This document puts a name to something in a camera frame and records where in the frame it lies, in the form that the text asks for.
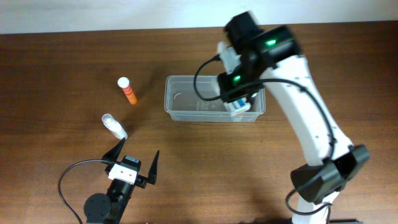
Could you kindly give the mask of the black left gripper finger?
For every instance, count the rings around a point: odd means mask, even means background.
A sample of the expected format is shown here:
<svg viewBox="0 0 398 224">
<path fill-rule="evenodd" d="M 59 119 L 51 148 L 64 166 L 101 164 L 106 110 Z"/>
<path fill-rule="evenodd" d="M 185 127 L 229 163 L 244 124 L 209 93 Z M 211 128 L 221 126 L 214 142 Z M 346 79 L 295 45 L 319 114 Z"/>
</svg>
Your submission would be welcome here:
<svg viewBox="0 0 398 224">
<path fill-rule="evenodd" d="M 158 150 L 154 157 L 154 160 L 152 161 L 152 165 L 148 171 L 147 182 L 152 185 L 155 185 L 155 183 L 157 181 L 157 166 L 158 166 L 158 161 L 159 161 L 159 154 L 160 154 L 160 151 Z"/>
<path fill-rule="evenodd" d="M 125 141 L 126 138 L 122 138 L 122 140 L 120 140 L 117 143 L 117 145 L 115 145 L 112 149 L 106 152 L 101 159 L 104 161 L 116 162 L 124 146 Z"/>
</svg>

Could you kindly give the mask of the white Panadol box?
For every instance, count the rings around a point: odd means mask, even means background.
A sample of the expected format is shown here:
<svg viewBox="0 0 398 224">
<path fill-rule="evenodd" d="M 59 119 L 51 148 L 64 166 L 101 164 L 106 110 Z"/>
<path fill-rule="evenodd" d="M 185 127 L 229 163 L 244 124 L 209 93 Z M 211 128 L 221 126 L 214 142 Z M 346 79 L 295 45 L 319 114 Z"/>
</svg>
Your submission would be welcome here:
<svg viewBox="0 0 398 224">
<path fill-rule="evenodd" d="M 251 109 L 251 104 L 246 98 L 240 98 L 230 103 L 225 102 L 224 106 L 231 116 L 239 115 Z"/>
</svg>

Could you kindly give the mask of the dark bottle with white cap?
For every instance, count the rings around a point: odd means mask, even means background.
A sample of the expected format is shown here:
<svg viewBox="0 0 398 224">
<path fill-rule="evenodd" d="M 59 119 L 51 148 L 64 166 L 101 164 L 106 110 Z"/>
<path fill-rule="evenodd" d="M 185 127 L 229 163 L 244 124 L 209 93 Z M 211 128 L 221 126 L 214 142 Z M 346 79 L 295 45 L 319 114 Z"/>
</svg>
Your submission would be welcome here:
<svg viewBox="0 0 398 224">
<path fill-rule="evenodd" d="M 257 93 L 253 93 L 251 96 L 248 96 L 248 97 L 246 98 L 246 101 L 247 101 L 251 106 L 253 106 L 253 105 L 255 104 L 255 102 L 256 102 L 256 96 L 257 96 Z"/>
</svg>

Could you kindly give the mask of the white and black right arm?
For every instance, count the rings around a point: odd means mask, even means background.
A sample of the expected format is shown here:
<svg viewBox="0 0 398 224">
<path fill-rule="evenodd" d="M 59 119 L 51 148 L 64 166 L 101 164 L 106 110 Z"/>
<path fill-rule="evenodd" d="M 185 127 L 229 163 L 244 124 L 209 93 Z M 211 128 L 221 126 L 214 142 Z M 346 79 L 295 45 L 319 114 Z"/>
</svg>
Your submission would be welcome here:
<svg viewBox="0 0 398 224">
<path fill-rule="evenodd" d="M 220 99 L 236 115 L 259 90 L 273 94 L 306 161 L 290 174 L 293 193 L 299 196 L 292 222 L 328 223 L 334 199 L 369 160 L 368 149 L 354 145 L 335 123 L 288 27 L 262 30 L 244 12 L 234 16 L 224 31 L 229 44 L 218 45 L 225 68 L 217 79 Z"/>
</svg>

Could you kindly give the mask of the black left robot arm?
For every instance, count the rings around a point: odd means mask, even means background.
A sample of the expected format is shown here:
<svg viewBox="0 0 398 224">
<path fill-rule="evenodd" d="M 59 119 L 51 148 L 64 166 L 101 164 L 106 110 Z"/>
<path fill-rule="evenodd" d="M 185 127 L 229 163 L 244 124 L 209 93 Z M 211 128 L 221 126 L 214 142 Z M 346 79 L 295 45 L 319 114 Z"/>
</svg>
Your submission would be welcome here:
<svg viewBox="0 0 398 224">
<path fill-rule="evenodd" d="M 103 162 L 108 162 L 105 172 L 111 179 L 111 184 L 105 194 L 97 193 L 90 196 L 83 207 L 87 223 L 104 224 L 119 223 L 136 187 L 146 188 L 154 185 L 157 180 L 157 152 L 148 175 L 139 175 L 141 161 L 131 156 L 124 156 L 118 161 L 118 156 L 124 146 L 125 139 L 115 145 L 102 156 Z"/>
</svg>

